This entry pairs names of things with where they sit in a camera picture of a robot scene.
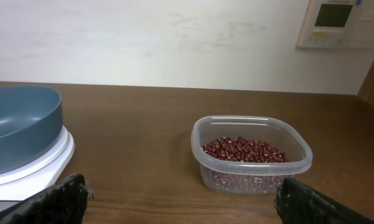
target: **wooden table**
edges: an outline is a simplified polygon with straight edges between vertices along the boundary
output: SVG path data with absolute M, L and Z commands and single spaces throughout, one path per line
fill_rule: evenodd
M 314 153 L 311 169 L 296 178 L 374 219 L 374 122 L 355 96 L 49 86 L 63 96 L 64 124 L 76 143 L 60 179 L 81 173 L 95 191 L 83 223 L 281 223 L 274 194 L 205 188 L 190 135 L 208 115 L 289 123 Z

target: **kitchen scale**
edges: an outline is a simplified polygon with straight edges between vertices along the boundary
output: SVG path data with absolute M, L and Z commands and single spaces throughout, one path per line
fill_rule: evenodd
M 50 187 L 75 151 L 72 135 L 62 126 L 54 145 L 35 161 L 0 174 L 0 211 Z

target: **clear plastic container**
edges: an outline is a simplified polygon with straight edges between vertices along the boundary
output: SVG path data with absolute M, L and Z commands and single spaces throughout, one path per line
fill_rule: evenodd
M 221 137 L 243 136 L 270 142 L 285 152 L 289 162 L 230 162 L 206 154 L 201 145 Z M 191 135 L 192 152 L 200 162 L 203 182 L 216 192 L 274 193 L 286 177 L 311 166 L 312 151 L 300 134 L 287 123 L 254 116 L 207 116 L 195 123 Z

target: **red bean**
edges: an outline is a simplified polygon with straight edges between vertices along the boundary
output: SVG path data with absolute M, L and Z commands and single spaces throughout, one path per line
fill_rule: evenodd
M 224 161 L 238 162 L 288 162 L 285 152 L 262 140 L 242 136 L 222 137 L 202 145 L 203 151 Z
M 293 175 L 227 174 L 202 167 L 203 181 L 220 192 L 275 193 L 286 177 Z

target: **white wall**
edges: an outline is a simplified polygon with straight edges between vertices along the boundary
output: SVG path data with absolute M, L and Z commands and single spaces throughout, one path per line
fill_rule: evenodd
M 308 2 L 0 0 L 0 81 L 357 94 L 374 49 L 297 49 Z

